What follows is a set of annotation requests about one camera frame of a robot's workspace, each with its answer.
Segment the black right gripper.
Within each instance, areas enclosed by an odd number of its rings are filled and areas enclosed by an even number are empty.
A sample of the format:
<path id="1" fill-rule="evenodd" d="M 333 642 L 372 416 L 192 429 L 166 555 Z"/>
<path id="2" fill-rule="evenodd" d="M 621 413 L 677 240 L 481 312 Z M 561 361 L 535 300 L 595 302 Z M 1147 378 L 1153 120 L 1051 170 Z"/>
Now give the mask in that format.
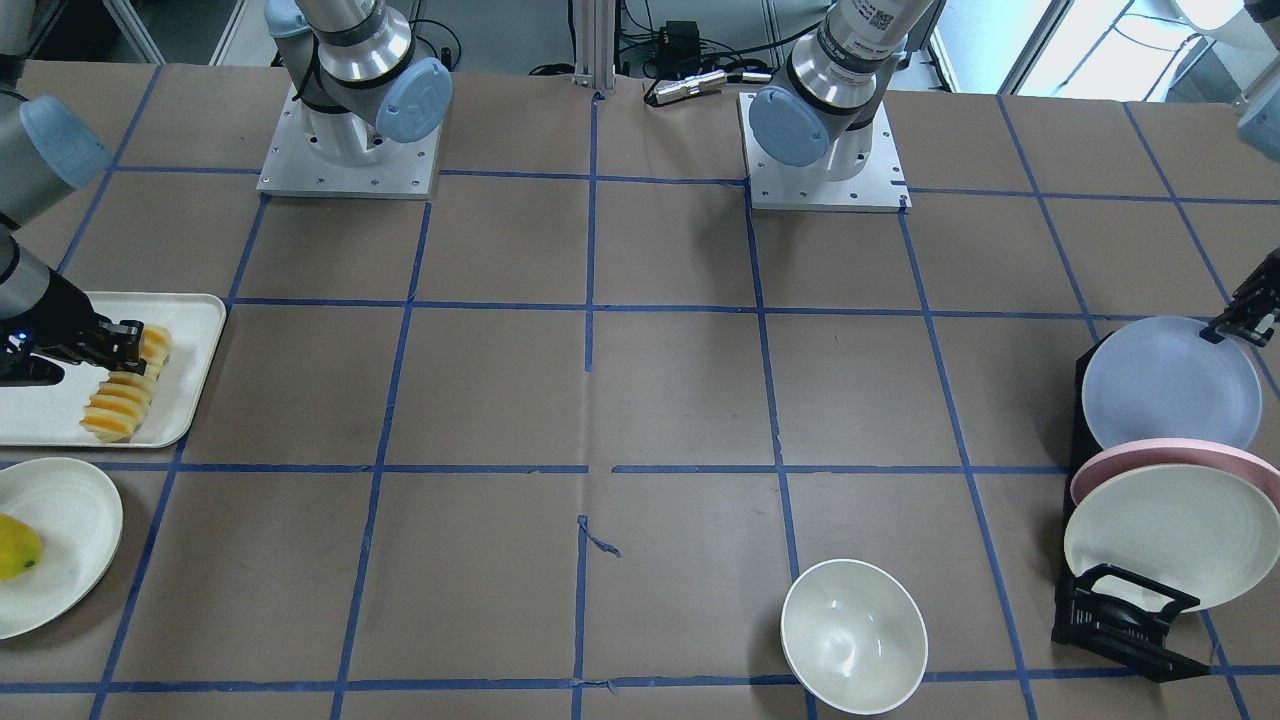
<path id="1" fill-rule="evenodd" d="M 147 366 L 145 324 L 111 322 L 88 296 L 44 263 L 12 263 L 3 273 L 4 386 L 55 386 L 61 364 L 109 372 Z"/>

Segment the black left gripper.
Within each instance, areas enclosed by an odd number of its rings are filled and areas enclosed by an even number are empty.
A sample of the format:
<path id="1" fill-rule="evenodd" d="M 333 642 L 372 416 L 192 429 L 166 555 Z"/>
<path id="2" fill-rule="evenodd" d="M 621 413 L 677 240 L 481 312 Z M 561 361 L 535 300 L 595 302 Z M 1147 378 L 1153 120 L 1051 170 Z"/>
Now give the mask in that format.
<path id="1" fill-rule="evenodd" d="M 1235 337 L 1266 348 L 1276 332 L 1277 313 L 1279 249 L 1275 249 L 1233 292 L 1230 302 L 1207 323 L 1199 337 L 1212 345 Z"/>

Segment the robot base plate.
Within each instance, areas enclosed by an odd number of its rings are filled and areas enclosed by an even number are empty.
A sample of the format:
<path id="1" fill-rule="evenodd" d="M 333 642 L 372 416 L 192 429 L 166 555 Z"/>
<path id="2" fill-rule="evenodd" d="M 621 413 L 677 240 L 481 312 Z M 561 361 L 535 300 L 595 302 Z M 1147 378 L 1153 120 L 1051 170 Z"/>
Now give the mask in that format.
<path id="1" fill-rule="evenodd" d="M 749 119 L 755 94 L 739 95 L 751 205 L 762 210 L 900 213 L 913 206 L 887 106 L 818 163 L 787 167 L 758 143 Z"/>
<path id="2" fill-rule="evenodd" d="M 285 92 L 256 188 L 273 197 L 428 201 L 443 128 L 398 143 L 353 114 L 328 114 Z"/>

